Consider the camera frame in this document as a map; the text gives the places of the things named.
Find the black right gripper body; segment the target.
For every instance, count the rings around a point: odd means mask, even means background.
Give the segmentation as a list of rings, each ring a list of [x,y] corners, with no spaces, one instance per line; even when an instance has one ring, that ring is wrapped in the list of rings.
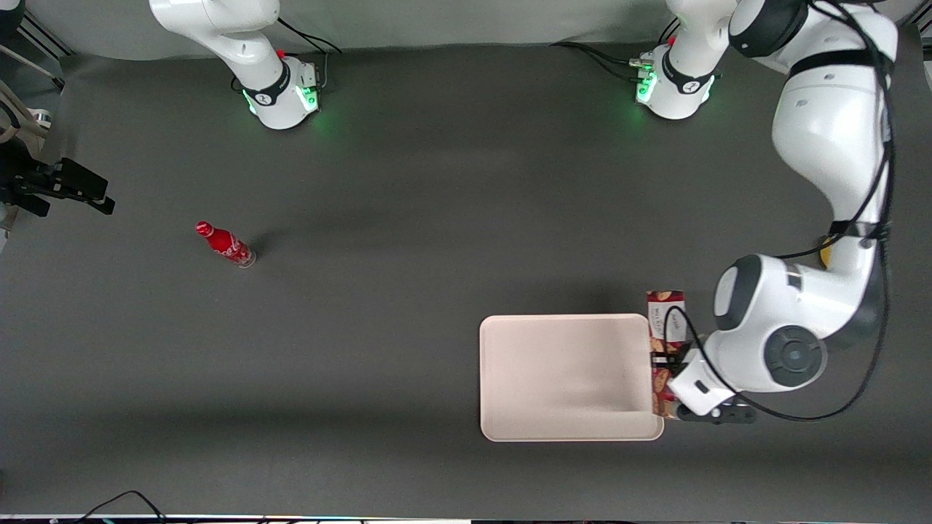
[[[46,218],[50,204],[37,196],[54,186],[55,164],[38,162],[24,145],[1,145],[1,200]]]

